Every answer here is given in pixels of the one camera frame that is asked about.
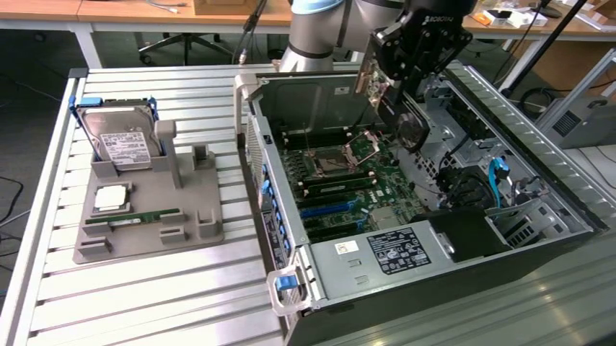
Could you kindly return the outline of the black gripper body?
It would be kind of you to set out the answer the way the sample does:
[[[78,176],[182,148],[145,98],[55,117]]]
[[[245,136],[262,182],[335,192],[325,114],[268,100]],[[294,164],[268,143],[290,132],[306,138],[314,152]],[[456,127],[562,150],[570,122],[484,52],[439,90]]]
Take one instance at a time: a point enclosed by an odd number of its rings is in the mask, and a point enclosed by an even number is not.
[[[423,26],[463,27],[463,19],[475,10],[475,0],[415,0],[405,1],[400,24],[404,30],[419,30]]]

